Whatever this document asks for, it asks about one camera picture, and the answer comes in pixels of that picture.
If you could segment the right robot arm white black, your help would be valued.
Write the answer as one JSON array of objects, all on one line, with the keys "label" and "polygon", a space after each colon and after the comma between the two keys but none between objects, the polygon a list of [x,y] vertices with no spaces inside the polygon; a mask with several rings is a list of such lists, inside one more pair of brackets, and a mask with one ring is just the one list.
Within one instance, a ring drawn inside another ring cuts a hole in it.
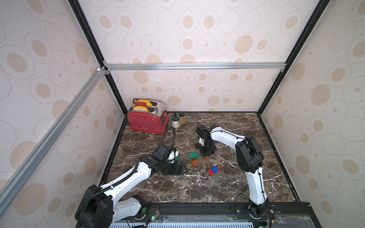
[{"label": "right robot arm white black", "polygon": [[251,217],[260,219],[270,209],[270,202],[262,177],[264,155],[254,136],[237,135],[217,125],[206,127],[201,123],[196,126],[196,133],[199,136],[196,146],[203,156],[216,152],[215,142],[225,144],[236,152],[238,166],[245,172],[249,185]]}]

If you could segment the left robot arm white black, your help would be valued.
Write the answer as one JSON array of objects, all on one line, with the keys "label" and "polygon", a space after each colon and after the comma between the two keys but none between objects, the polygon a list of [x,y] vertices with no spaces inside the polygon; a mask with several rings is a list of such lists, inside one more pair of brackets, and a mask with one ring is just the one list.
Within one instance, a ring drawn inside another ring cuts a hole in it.
[{"label": "left robot arm white black", "polygon": [[138,196],[127,200],[122,198],[154,173],[183,174],[184,165],[178,162],[178,155],[174,147],[160,144],[152,154],[139,158],[133,168],[115,180],[100,187],[91,185],[75,213],[78,225],[82,228],[108,228],[128,217],[143,219],[151,212],[147,204]]}]

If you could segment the blue small lego brick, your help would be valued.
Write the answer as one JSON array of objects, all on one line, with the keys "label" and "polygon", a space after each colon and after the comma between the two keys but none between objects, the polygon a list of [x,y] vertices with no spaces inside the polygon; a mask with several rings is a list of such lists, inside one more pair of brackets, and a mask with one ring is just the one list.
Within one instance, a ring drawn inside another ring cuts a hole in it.
[{"label": "blue small lego brick", "polygon": [[215,175],[215,174],[217,174],[217,173],[220,173],[220,172],[221,172],[221,170],[220,170],[220,168],[219,168],[218,166],[214,166],[214,167],[212,168],[212,172],[213,172],[213,174]]}]

